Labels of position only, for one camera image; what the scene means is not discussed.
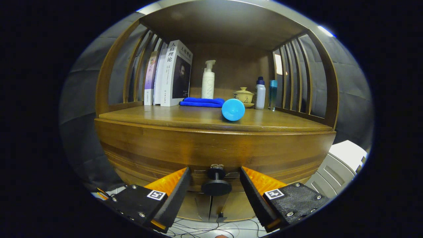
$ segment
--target portrait on book cover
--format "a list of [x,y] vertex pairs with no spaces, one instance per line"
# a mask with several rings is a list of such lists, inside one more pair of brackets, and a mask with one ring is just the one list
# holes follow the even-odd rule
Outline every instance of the portrait on book cover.
[[188,97],[190,88],[191,65],[180,56],[176,56],[175,72],[173,74],[172,99]]

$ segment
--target white book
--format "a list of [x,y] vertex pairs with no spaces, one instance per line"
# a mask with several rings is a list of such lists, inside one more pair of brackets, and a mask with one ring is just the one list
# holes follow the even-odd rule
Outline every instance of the white book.
[[163,44],[162,49],[160,50],[159,60],[157,62],[156,67],[156,78],[154,80],[154,90],[153,90],[153,105],[160,104],[160,95],[162,89],[162,78],[163,72],[165,70],[164,64],[166,63],[166,53],[168,52],[168,45],[166,43]]
[[153,104],[153,87],[154,87],[154,76],[156,74],[157,65],[157,51],[151,53],[148,61],[146,80],[144,86],[144,105]]
[[190,94],[192,52],[181,41],[172,41],[165,62],[160,105],[170,107]]

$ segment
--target shelf surface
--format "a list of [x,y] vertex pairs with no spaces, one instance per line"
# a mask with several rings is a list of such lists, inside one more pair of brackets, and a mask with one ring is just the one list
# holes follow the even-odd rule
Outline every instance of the shelf surface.
[[176,4],[147,14],[141,24],[166,42],[222,43],[274,50],[307,28],[269,9],[229,0]]
[[245,109],[244,116],[231,122],[222,116],[221,108],[187,106],[138,106],[99,115],[100,119],[152,126],[198,130],[242,132],[324,132],[332,128],[288,113]]

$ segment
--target blue bottle cap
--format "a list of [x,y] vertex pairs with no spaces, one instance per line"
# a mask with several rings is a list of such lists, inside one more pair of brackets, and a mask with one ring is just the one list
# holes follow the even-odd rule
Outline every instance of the blue bottle cap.
[[264,80],[262,76],[258,77],[257,84],[264,85]]
[[274,87],[274,88],[277,88],[277,80],[271,80],[270,81],[270,86],[271,87]]
[[238,99],[231,98],[222,105],[222,114],[229,121],[238,121],[244,113],[245,106]]

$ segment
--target white pump bottle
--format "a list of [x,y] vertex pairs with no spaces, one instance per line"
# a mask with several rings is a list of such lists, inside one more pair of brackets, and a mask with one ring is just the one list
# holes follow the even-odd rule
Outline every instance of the white pump bottle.
[[201,98],[213,99],[214,94],[214,73],[212,67],[215,64],[215,60],[206,61],[207,67],[203,73],[203,84],[201,86]]

